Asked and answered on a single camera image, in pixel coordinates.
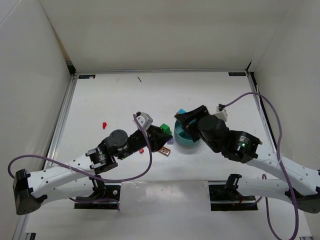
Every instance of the cable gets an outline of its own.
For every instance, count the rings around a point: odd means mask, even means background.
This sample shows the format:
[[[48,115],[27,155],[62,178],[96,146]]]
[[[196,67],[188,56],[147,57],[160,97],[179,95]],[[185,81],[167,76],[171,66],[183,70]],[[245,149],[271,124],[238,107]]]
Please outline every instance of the cable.
[[[257,201],[255,201],[255,202],[253,202],[253,203],[251,203],[251,204],[246,205],[246,207],[252,207],[252,206],[254,206],[254,205],[257,205],[257,204],[258,204],[258,202],[260,202],[260,201],[261,201],[261,199],[262,199],[262,196],[261,196],[261,197],[259,197],[259,198],[257,199]]]
[[[291,197],[292,197],[292,205],[294,207],[294,215],[295,215],[295,225],[294,225],[294,231],[293,231],[293,234],[292,236],[289,238],[289,240],[294,240],[298,234],[298,229],[299,229],[299,213],[298,213],[298,204],[297,204],[297,199],[296,199],[296,195],[295,195],[295,192],[294,192],[294,188],[291,184],[291,181],[290,181],[290,178],[289,178],[289,175],[286,171],[286,168],[283,164],[283,162],[281,161],[281,155],[280,155],[280,143],[281,143],[281,139],[282,139],[282,127],[281,127],[281,123],[280,123],[280,118],[279,118],[279,115],[275,109],[275,107],[272,105],[272,103],[265,97],[263,96],[262,94],[260,93],[256,93],[256,92],[246,92],[244,94],[242,94],[241,96],[239,96],[238,98],[236,98],[235,100],[233,100],[232,102],[228,103],[228,104],[225,104],[225,105],[222,105],[223,108],[226,108],[226,107],[229,107],[230,105],[234,104],[235,102],[237,102],[238,100],[240,100],[241,98],[243,98],[244,96],[247,96],[247,95],[257,95],[261,98],[263,98],[268,104],[269,106],[272,108],[273,112],[274,112],[274,115],[276,117],[276,121],[278,123],[278,126],[279,126],[279,137],[278,137],[278,140],[276,142],[276,158],[279,162],[279,165],[283,171],[283,175],[285,177],[285,180],[286,182],[288,183],[288,186],[289,186],[289,191],[290,191],[290,194],[291,194]],[[273,235],[275,236],[275,238],[277,238],[278,240],[282,240],[277,234],[276,232],[274,231],[273,227],[272,227],[272,224],[271,224],[271,221],[270,221],[270,212],[269,212],[269,203],[268,203],[268,199],[265,198],[265,204],[266,204],[266,216],[267,216],[267,220],[268,220],[268,225],[270,227],[270,230],[271,232],[273,233]]]
[[[235,206],[238,206],[238,205],[242,204],[242,202],[243,202],[244,200],[245,200],[245,197],[242,196],[241,199],[239,200],[239,202],[235,204]]]
[[[64,164],[62,162],[59,162],[57,160],[53,160],[51,158],[48,158],[46,156],[40,156],[40,155],[34,155],[34,154],[26,154],[26,155],[21,155],[21,156],[17,156],[15,157],[14,159],[12,159],[9,164],[8,164],[8,167],[7,167],[7,171],[8,171],[8,174],[10,175],[10,177],[12,177],[13,179],[15,178],[15,176],[13,175],[12,171],[11,171],[11,166],[12,164],[19,160],[19,159],[23,159],[23,158],[37,158],[37,159],[42,159],[42,160],[45,160],[45,161],[48,161],[48,162],[51,162],[51,163],[54,163],[54,164],[57,164],[63,168],[66,168],[66,169],[71,169],[72,171],[75,171],[77,173],[80,173],[80,174],[83,174],[85,176],[88,176],[92,179],[95,179],[95,180],[98,180],[98,181],[103,181],[103,182],[107,182],[107,183],[119,183],[119,182],[127,182],[127,181],[132,181],[132,180],[135,180],[135,179],[138,179],[138,178],[141,178],[142,176],[144,176],[147,172],[149,172],[151,166],[152,166],[152,149],[151,149],[151,144],[149,142],[149,139],[148,139],[148,136],[147,136],[147,133],[146,131],[141,127],[139,121],[137,120],[137,117],[136,115],[134,114],[133,115],[133,120],[135,121],[135,123],[137,124],[138,126],[138,129],[142,132],[142,135],[144,137],[144,140],[146,142],[146,146],[149,150],[149,156],[150,156],[150,159],[149,159],[149,165],[148,167],[146,168],[146,170],[137,175],[137,176],[134,176],[134,177],[129,177],[129,178],[124,178],[124,179],[106,179],[106,178],[102,178],[102,177],[97,177],[95,175],[92,175],[86,171],[82,171],[78,168],[75,168],[73,166],[69,166],[67,164]],[[108,202],[108,201],[113,201],[113,202],[117,202],[117,208],[119,210],[119,201],[115,200],[115,199],[111,199],[111,198],[102,198],[102,199],[97,199],[97,200],[90,200],[90,201],[78,201],[76,199],[73,199],[73,198],[69,198],[71,201],[74,201],[76,203],[96,203],[96,202]]]

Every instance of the blue bowl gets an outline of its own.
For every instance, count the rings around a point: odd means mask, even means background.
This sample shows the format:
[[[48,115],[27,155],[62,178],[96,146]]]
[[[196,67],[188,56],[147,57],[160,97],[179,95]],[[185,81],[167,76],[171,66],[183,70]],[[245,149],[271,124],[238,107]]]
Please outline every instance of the blue bowl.
[[[199,141],[194,142],[189,134],[187,134],[180,122],[175,121],[174,124],[174,138],[176,142],[185,147],[194,147],[198,145]]]

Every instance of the purple cable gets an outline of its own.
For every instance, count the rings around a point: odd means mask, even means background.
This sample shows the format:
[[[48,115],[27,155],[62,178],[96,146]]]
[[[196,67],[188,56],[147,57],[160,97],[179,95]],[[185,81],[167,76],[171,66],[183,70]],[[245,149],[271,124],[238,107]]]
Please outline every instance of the purple cable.
[[[296,199],[296,195],[295,195],[295,192],[294,192],[294,188],[291,184],[291,181],[290,181],[290,178],[289,178],[289,175],[286,171],[286,168],[283,164],[283,162],[281,161],[281,155],[280,155],[280,143],[281,143],[281,139],[282,139],[282,127],[281,127],[281,123],[280,123],[280,118],[279,118],[279,115],[275,109],[275,107],[272,105],[272,103],[265,97],[263,96],[262,94],[260,93],[256,93],[256,92],[246,92],[244,94],[242,94],[241,96],[239,96],[238,98],[236,98],[235,100],[233,100],[232,102],[226,104],[226,105],[223,105],[224,108],[226,107],[229,107],[230,105],[234,104],[235,102],[237,102],[239,99],[243,98],[244,96],[247,96],[247,95],[257,95],[261,98],[263,98],[269,105],[270,107],[272,108],[273,112],[274,112],[274,115],[276,117],[276,121],[278,123],[278,126],[279,126],[279,138],[276,142],[276,158],[277,160],[279,161],[279,165],[283,171],[283,175],[285,177],[285,180],[286,182],[288,183],[288,186],[289,186],[289,191],[290,191],[290,194],[292,196],[292,205],[294,207],[294,215],[295,215],[295,226],[294,226],[294,231],[293,231],[293,234],[292,236],[289,238],[289,240],[294,240],[298,234],[298,229],[299,229],[299,213],[298,213],[298,204],[297,204],[297,199]],[[265,204],[266,204],[266,216],[267,216],[267,221],[268,221],[268,225],[270,227],[270,230],[271,232],[273,233],[273,235],[275,236],[276,239],[278,240],[282,240],[277,234],[276,232],[274,231],[273,227],[272,227],[272,224],[271,224],[271,221],[270,221],[270,212],[269,212],[269,203],[268,203],[268,199],[265,198]]]
[[[257,204],[258,204],[258,202],[260,202],[260,201],[261,201],[261,199],[262,199],[262,196],[261,196],[261,197],[259,197],[259,198],[257,199],[257,201],[255,201],[254,203],[248,204],[246,207],[252,207],[252,206],[254,206],[254,205],[257,205]]]
[[[138,179],[138,178],[141,178],[142,176],[144,176],[147,172],[149,172],[151,166],[152,166],[152,149],[151,149],[151,145],[150,145],[150,142],[149,142],[149,139],[148,139],[148,136],[147,136],[147,133],[146,131],[141,127],[140,123],[138,122],[137,118],[136,118],[136,115],[134,114],[133,115],[133,119],[135,121],[135,123],[137,124],[139,130],[142,132],[142,135],[145,139],[145,142],[146,142],[146,146],[149,150],[149,156],[150,156],[150,160],[149,160],[149,165],[148,167],[146,168],[146,170],[137,175],[137,176],[133,176],[133,177],[129,177],[129,178],[124,178],[124,179],[105,179],[105,178],[102,178],[102,177],[97,177],[95,175],[92,175],[90,173],[87,173],[86,171],[82,171],[82,170],[79,170],[73,166],[69,166],[67,164],[64,164],[62,162],[59,162],[59,161],[56,161],[56,160],[53,160],[51,158],[48,158],[46,156],[40,156],[40,155],[34,155],[34,154],[26,154],[26,155],[21,155],[21,156],[17,156],[15,157],[14,159],[12,159],[9,164],[8,164],[8,173],[10,175],[10,177],[12,177],[13,179],[15,178],[15,176],[12,174],[12,171],[11,171],[11,166],[12,164],[19,160],[19,159],[23,159],[23,158],[36,158],[36,159],[42,159],[42,160],[45,160],[45,161],[48,161],[48,162],[52,162],[54,164],[57,164],[63,168],[66,168],[66,169],[71,169],[72,171],[75,171],[77,173],[80,173],[80,174],[83,174],[85,176],[88,176],[92,179],[95,179],[95,180],[98,180],[98,181],[103,181],[103,182],[107,182],[107,183],[119,183],[119,182],[127,182],[127,181],[132,181],[132,180],[135,180],[135,179]],[[73,198],[69,198],[71,201],[74,201],[76,203],[87,203],[87,204],[90,204],[90,203],[96,203],[96,202],[108,202],[108,201],[113,201],[113,202],[117,202],[117,208],[119,210],[119,202],[115,199],[111,199],[111,198],[102,198],[102,199],[97,199],[97,200],[91,200],[91,201],[78,201],[76,199],[73,199]]]

